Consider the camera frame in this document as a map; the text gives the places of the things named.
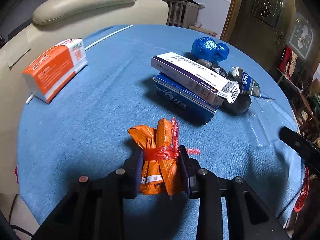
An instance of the beige leather chair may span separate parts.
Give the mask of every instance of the beige leather chair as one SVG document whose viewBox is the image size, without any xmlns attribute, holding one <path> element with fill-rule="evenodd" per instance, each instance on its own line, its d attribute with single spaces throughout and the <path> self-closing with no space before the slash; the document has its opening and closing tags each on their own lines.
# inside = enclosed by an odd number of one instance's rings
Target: beige leather chair
<svg viewBox="0 0 320 240">
<path fill-rule="evenodd" d="M 18 192 L 17 130 L 30 93 L 22 70 L 41 53 L 69 38 L 84 38 L 110 25 L 165 25 L 168 6 L 161 0 L 48 0 L 33 23 L 0 49 L 0 193 Z"/>
</svg>

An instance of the blue tablecloth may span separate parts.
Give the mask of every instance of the blue tablecloth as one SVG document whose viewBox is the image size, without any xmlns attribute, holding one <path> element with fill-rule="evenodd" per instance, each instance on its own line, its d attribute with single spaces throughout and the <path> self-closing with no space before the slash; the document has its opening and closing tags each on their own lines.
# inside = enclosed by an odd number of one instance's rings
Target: blue tablecloth
<svg viewBox="0 0 320 240">
<path fill-rule="evenodd" d="M 85 45 L 123 28 L 112 26 L 84 39 Z M 230 53 L 220 66 L 242 67 L 276 100 L 252 99 L 249 111 L 230 116 L 217 111 L 208 124 L 185 120 L 182 109 L 156 94 L 150 66 L 152 56 L 185 55 L 204 34 L 193 30 L 135 25 L 86 51 L 88 65 L 47 105 L 34 98 L 25 105 L 18 138 L 20 194 L 41 224 L 81 175 L 106 176 L 131 156 L 133 140 L 127 129 L 161 118 L 180 121 L 180 142 L 199 148 L 201 167 L 217 176 L 239 175 L 249 183 L 272 213 L 284 223 L 299 192 L 304 166 L 300 157 L 278 139 L 283 125 L 297 130 L 288 100 L 273 79 L 251 58 L 228 44 Z M 225 203 L 224 236 L 228 236 Z M 181 193 L 125 200 L 126 239 L 195 239 L 198 200 Z M 145 235 L 136 235 L 136 228 Z"/>
</svg>

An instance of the silver bolt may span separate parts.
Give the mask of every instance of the silver bolt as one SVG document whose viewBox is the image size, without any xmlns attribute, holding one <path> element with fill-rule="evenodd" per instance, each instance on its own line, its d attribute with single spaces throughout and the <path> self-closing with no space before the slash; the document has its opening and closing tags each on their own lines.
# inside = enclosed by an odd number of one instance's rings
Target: silver bolt
<svg viewBox="0 0 320 240">
<path fill-rule="evenodd" d="M 79 178 L 79 182 L 81 182 L 81 183 L 84 183 L 84 182 L 87 182 L 87 181 L 88 181 L 88 177 L 87 176 L 81 176 Z"/>
<path fill-rule="evenodd" d="M 207 171 L 206 169 L 203 169 L 203 168 L 199 169 L 198 172 L 199 172 L 201 175 L 206 175 L 206 174 L 208 173 L 208 171 Z"/>
<path fill-rule="evenodd" d="M 235 177 L 234 180 L 235 180 L 236 183 L 239 183 L 239 184 L 243 183 L 243 178 L 241 178 L 239 176 Z"/>
<path fill-rule="evenodd" d="M 123 175 L 124 173 L 125 173 L 125 169 L 120 168 L 116 170 L 116 174 L 118 175 Z"/>
</svg>

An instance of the door glass panel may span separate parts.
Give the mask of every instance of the door glass panel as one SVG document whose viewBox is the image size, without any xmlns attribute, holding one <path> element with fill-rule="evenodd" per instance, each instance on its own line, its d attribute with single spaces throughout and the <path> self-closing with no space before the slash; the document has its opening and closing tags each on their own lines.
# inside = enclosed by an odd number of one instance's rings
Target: door glass panel
<svg viewBox="0 0 320 240">
<path fill-rule="evenodd" d="M 276 30 L 284 13 L 286 0 L 253 0 L 251 15 L 257 17 Z"/>
<path fill-rule="evenodd" d="M 289 46 L 306 59 L 312 47 L 314 30 L 301 13 L 296 11 L 295 22 L 289 39 Z"/>
</svg>

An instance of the white floor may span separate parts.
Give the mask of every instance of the white floor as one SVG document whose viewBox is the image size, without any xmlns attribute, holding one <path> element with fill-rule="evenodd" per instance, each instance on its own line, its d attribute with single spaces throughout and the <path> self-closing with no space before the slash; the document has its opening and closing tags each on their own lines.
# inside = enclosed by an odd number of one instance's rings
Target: white floor
<svg viewBox="0 0 320 240">
<path fill-rule="evenodd" d="M 24 230 L 30 232 L 31 234 L 34 234 L 39 228 L 38 222 L 33 217 L 28 206 L 20 198 L 20 195 L 18 195 L 14 203 L 10 224 L 21 227 Z M 15 230 L 15 232 L 21 240 L 31 239 L 31 237 L 26 235 L 25 233 L 22 233 L 18 230 Z"/>
</svg>

